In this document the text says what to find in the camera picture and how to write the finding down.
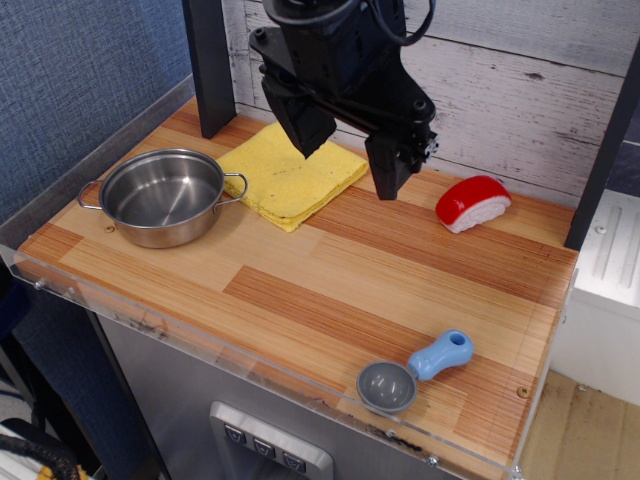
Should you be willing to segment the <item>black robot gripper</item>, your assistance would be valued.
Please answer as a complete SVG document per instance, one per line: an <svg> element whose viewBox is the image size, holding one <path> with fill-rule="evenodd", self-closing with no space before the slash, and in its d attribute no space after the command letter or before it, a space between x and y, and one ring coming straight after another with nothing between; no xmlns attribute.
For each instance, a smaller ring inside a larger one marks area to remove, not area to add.
<svg viewBox="0 0 640 480"><path fill-rule="evenodd" d="M272 26L252 31L263 58L262 88L293 146L308 158L342 121L369 137L366 152L380 200L396 200L438 148L435 106L408 75L400 50L430 27L406 29L401 1L266 1Z"/></svg>

